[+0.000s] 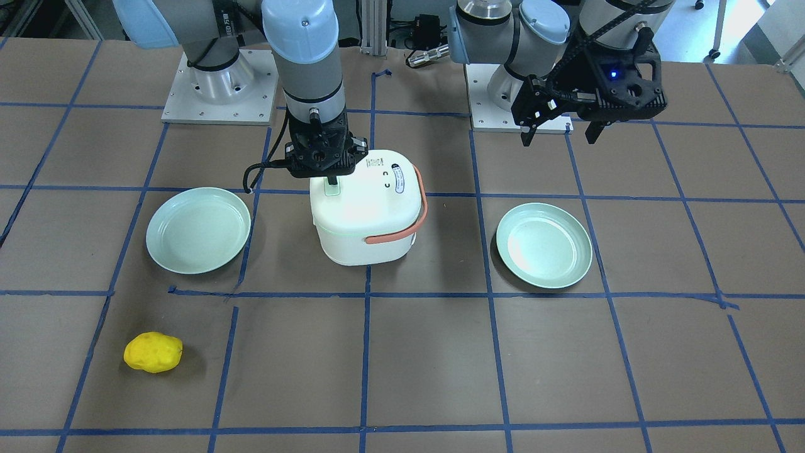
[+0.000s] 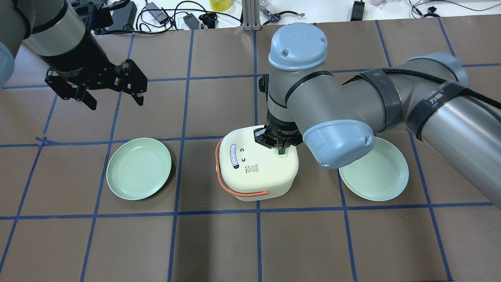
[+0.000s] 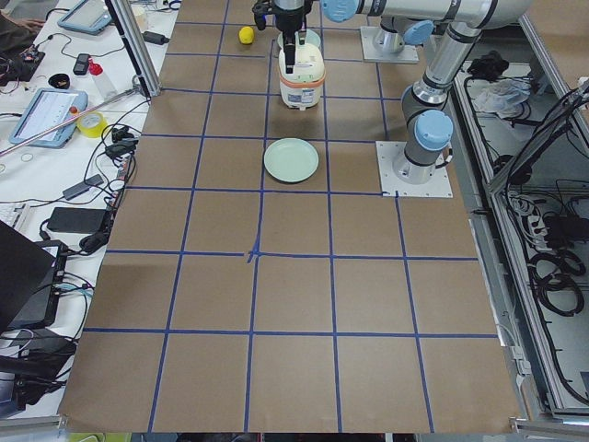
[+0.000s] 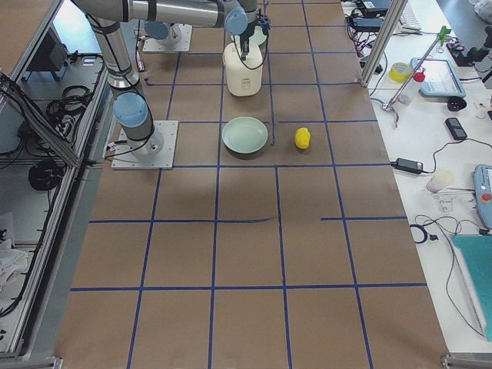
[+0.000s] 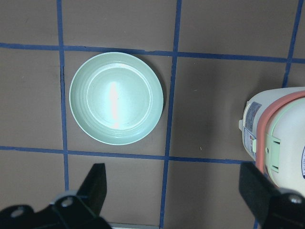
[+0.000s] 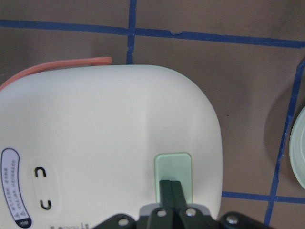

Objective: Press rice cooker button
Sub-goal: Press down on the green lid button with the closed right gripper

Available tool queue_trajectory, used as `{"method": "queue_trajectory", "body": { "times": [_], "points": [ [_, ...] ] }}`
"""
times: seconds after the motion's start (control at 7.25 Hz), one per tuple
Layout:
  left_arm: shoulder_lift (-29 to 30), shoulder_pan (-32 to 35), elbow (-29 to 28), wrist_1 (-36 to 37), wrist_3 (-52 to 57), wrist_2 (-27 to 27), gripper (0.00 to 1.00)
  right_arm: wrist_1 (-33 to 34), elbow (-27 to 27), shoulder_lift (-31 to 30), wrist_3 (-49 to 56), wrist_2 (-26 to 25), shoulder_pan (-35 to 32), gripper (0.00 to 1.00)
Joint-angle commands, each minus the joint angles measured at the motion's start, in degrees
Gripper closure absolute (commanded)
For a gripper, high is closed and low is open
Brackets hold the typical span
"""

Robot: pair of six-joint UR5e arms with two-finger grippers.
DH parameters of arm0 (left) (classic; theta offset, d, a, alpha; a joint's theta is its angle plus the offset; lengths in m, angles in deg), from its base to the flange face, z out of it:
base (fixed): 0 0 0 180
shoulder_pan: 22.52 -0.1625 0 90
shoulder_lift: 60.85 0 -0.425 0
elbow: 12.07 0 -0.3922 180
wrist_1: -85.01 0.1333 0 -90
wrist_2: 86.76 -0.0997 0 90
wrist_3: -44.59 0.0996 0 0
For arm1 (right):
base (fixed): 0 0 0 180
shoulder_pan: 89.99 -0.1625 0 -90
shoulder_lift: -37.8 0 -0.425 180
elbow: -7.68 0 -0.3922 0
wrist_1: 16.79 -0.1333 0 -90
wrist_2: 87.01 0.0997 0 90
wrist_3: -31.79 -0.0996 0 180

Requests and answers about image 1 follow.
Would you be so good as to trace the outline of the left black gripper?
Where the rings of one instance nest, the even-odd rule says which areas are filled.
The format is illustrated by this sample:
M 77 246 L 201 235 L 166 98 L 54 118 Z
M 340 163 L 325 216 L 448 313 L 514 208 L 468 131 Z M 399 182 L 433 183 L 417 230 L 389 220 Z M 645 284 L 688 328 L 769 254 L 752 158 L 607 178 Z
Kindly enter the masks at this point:
M 531 146 L 536 126 L 566 112 L 589 121 L 586 140 L 593 145 L 608 123 L 649 120 L 667 109 L 653 37 L 653 29 L 642 28 L 625 49 L 592 41 L 578 50 L 587 33 L 573 31 L 553 81 L 531 74 L 514 97 L 511 112 L 520 126 L 521 145 Z

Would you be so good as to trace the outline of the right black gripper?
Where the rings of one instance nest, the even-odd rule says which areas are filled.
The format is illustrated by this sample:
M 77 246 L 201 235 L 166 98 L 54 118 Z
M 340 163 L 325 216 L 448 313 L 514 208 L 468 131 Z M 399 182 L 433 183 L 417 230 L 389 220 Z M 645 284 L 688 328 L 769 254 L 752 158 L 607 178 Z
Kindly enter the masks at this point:
M 368 156 L 365 138 L 350 131 L 348 115 L 334 120 L 305 123 L 289 115 L 291 141 L 286 144 L 285 159 L 295 178 L 325 177 L 328 186 L 338 186 L 340 176 L 350 175 Z

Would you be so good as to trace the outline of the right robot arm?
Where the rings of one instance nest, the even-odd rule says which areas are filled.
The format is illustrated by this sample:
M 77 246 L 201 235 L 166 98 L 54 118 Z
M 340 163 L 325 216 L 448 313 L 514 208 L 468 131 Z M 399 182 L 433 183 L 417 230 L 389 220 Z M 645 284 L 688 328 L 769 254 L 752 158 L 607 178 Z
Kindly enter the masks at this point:
M 115 1 L 129 39 L 140 48 L 181 46 L 191 86 L 207 105 L 234 106 L 258 94 L 258 71 L 242 53 L 257 31 L 274 58 L 284 90 L 284 167 L 295 178 L 324 177 L 334 186 L 368 154 L 348 128 L 339 23 L 331 1 Z

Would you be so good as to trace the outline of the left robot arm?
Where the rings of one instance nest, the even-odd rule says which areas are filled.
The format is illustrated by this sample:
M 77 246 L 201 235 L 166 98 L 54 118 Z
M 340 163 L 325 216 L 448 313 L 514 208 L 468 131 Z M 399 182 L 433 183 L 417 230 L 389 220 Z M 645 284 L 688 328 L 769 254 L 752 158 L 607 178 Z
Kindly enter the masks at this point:
M 618 121 L 667 109 L 653 39 L 672 1 L 585 1 L 578 20 L 552 1 L 457 1 L 448 45 L 460 64 L 494 64 L 491 96 L 509 111 L 521 143 L 567 112 L 593 144 Z

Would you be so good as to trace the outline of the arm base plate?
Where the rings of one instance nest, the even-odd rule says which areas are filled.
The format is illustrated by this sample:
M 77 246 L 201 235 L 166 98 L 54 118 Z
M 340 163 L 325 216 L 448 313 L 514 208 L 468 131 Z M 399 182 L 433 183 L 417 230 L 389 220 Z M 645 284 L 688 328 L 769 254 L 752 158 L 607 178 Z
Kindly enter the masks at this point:
M 238 60 L 215 72 L 190 68 L 186 55 L 165 101 L 164 123 L 268 126 L 278 72 L 270 50 L 241 50 Z
M 465 79 L 474 131 L 521 132 L 511 112 L 521 80 L 501 64 L 466 64 Z

